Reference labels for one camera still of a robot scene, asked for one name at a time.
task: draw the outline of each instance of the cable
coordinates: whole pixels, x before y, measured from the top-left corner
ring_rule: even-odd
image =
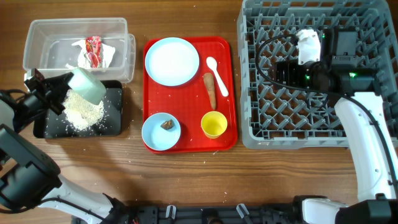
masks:
[[[323,93],[323,94],[327,94],[327,95],[333,95],[333,96],[337,96],[337,97],[341,97],[344,98],[352,103],[354,103],[356,106],[358,106],[359,108],[361,108],[366,115],[369,117],[369,119],[371,120],[371,124],[374,126],[374,128],[376,129],[377,134],[379,135],[381,144],[383,145],[384,148],[384,153],[386,154],[386,159],[387,159],[387,163],[390,169],[390,174],[391,174],[391,179],[392,182],[389,183],[389,185],[392,185],[392,187],[394,188],[394,192],[396,195],[396,198],[398,198],[398,181],[397,181],[397,176],[396,176],[396,172],[394,170],[394,165],[392,163],[392,158],[391,158],[391,154],[390,151],[388,149],[388,145],[387,145],[387,141],[381,131],[381,128],[379,126],[379,123],[376,121],[376,119],[374,118],[374,116],[369,112],[368,109],[366,109],[360,102],[356,101],[355,99],[346,96],[346,95],[342,95],[339,93],[333,93],[333,92],[329,92],[329,91],[322,91],[322,90],[310,90],[310,89],[305,89],[305,88],[297,88],[297,87],[292,87],[292,86],[288,86],[282,83],[277,83],[274,80],[272,80],[271,78],[269,78],[268,76],[266,76],[266,74],[264,74],[264,72],[262,72],[260,65],[259,65],[259,57],[260,57],[260,52],[261,50],[269,43],[271,43],[272,41],[279,39],[279,38],[284,38],[284,37],[291,37],[294,34],[288,34],[288,35],[279,35],[276,37],[273,37],[271,39],[268,39],[266,41],[264,41],[264,43],[262,43],[260,45],[260,47],[257,50],[256,53],[256,58],[254,61],[254,64],[256,66],[257,71],[259,72],[259,74],[265,78],[267,81],[271,82],[273,85],[279,85],[280,87],[284,87],[286,89],[290,89],[290,90],[299,90],[299,91],[310,91],[310,92],[314,92],[314,93]]]
[[[22,100],[22,99],[25,99],[25,98],[26,98],[25,95],[24,96],[20,96],[20,97],[16,98],[15,101],[18,102],[19,100]]]
[[[71,207],[73,207],[73,208],[75,208],[75,209],[78,209],[78,210],[80,210],[80,211],[82,211],[82,212],[85,212],[85,213],[87,213],[87,214],[89,214],[89,215],[92,215],[92,216],[94,216],[94,217],[100,219],[100,220],[103,221],[103,222],[111,223],[110,221],[106,220],[105,218],[103,218],[103,217],[101,217],[101,216],[99,216],[99,215],[93,213],[91,210],[87,210],[87,209],[85,209],[85,208],[82,208],[82,207],[80,207],[79,205],[75,205],[74,203],[68,202],[68,201],[66,201],[66,200],[64,200],[64,199],[61,199],[61,198],[59,198],[59,197],[48,198],[48,199],[42,200],[42,201],[40,201],[40,203],[39,203],[38,205],[36,205],[36,206],[42,205],[42,204],[45,203],[45,202],[53,202],[53,201],[54,201],[54,202],[60,202],[60,203],[67,204],[67,205],[69,205],[69,206],[71,206]],[[26,208],[22,208],[22,209],[16,210],[16,211],[15,211],[15,210],[4,210],[4,209],[0,209],[0,213],[4,213],[4,214],[18,214],[18,213],[26,212],[26,211],[28,211],[28,210],[30,210],[30,209],[33,209],[33,208],[35,208],[36,206],[33,206],[33,207],[26,207]]]
[[[25,92],[25,91],[23,91],[23,90],[18,90],[18,89],[10,89],[10,90],[0,90],[0,91],[5,91],[6,93],[8,93],[8,94],[11,94],[11,93],[22,93],[23,95],[27,95],[27,93]]]

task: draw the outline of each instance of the plastic container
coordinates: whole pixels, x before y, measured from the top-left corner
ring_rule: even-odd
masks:
[[[343,127],[326,95],[273,90],[256,71],[256,47],[300,29],[358,28],[358,67],[375,68],[382,85],[384,114],[394,146],[398,146],[398,44],[384,0],[244,0],[237,21],[241,62],[242,138],[250,149],[299,149],[309,146],[348,147]],[[286,39],[273,41],[262,53],[264,71],[279,60],[297,58]]]
[[[65,65],[77,66],[81,48],[72,43],[98,35],[116,49],[109,68],[88,69],[99,80],[132,80],[136,41],[128,33],[124,18],[43,19],[30,24],[24,52],[25,70],[37,68],[46,78],[70,72]]]

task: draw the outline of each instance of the plastic spoon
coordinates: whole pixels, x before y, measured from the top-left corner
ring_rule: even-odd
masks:
[[[221,79],[220,75],[217,72],[217,61],[216,61],[216,59],[214,59],[213,57],[208,57],[206,59],[206,63],[207,63],[207,67],[212,69],[212,71],[214,73],[214,76],[216,77],[218,87],[221,90],[221,94],[223,96],[228,96],[229,95],[228,90],[226,89],[226,86],[223,83],[223,80]]]

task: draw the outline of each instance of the blue bowl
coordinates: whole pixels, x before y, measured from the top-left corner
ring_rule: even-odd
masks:
[[[165,121],[173,121],[174,127],[164,130],[160,125]],[[164,151],[173,147],[181,136],[180,123],[168,113],[157,113],[150,116],[142,127],[142,139],[145,144],[156,151]]]

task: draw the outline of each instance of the dish rack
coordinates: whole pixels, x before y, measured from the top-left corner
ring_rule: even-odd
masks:
[[[385,0],[244,0],[237,21],[241,62],[243,144],[250,149],[299,149],[310,146],[348,147],[344,129],[326,95],[273,89],[257,73],[254,57],[267,39],[314,29],[358,29],[358,67],[375,68],[382,85],[384,115],[392,142],[398,146],[397,38]],[[260,61],[272,64],[297,58],[286,39],[271,42]]]

